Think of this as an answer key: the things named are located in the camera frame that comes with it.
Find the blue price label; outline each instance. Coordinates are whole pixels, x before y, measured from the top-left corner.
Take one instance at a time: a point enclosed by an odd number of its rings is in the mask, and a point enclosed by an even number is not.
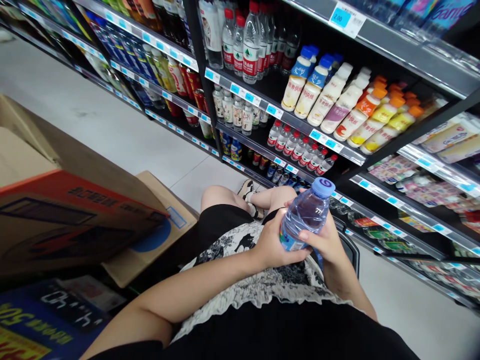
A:
[[[345,28],[349,23],[350,17],[352,17],[352,15],[347,11],[337,7],[331,15],[330,21],[341,28]]]

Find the red can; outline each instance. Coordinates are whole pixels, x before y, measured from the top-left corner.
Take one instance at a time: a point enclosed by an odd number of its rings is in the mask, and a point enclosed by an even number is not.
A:
[[[188,121],[188,125],[190,125],[192,128],[197,128],[200,126],[198,117],[188,112],[187,110],[183,110],[183,113],[185,114],[186,120]]]
[[[186,75],[193,91],[202,88],[202,82],[200,81],[200,76],[197,72],[193,71],[191,68],[186,70]]]
[[[195,101],[196,105],[198,106],[198,109],[201,111],[207,111],[205,108],[205,95],[204,91],[202,89],[197,89],[193,92],[195,94]]]
[[[170,110],[170,114],[175,117],[179,118],[182,116],[182,108],[177,104],[171,102],[170,100],[165,99],[166,105],[168,106],[168,110]]]
[[[190,85],[189,77],[187,76],[187,67],[179,62],[178,68],[180,69],[181,77],[183,78],[183,82],[185,83],[188,97],[193,100],[195,97],[194,97],[194,92],[192,90],[192,86]]]

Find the white floor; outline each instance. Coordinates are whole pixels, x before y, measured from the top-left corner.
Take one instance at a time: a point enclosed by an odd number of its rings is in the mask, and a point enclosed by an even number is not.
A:
[[[0,66],[0,93],[126,171],[149,170],[197,210],[207,186],[237,191],[245,179],[22,40],[0,44]],[[478,350],[479,317],[364,248],[360,251],[360,281],[380,322],[399,333],[421,359],[469,359]]]

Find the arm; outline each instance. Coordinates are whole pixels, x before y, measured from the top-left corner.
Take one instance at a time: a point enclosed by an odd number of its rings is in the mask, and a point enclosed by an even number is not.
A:
[[[184,321],[226,288],[266,268],[303,261],[310,250],[288,252],[280,244],[286,212],[278,211],[264,226],[253,249],[195,266],[145,291],[113,318],[80,360],[144,340],[159,340],[166,347],[172,324]]]

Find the cardboard box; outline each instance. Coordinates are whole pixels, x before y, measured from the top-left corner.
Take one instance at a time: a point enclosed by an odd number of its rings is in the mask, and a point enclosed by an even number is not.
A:
[[[170,217],[149,237],[136,242],[102,264],[121,288],[126,287],[198,220],[198,215],[189,210],[150,172],[144,171],[138,174],[137,178],[166,206]]]
[[[135,176],[0,95],[0,276],[99,264],[168,216]]]

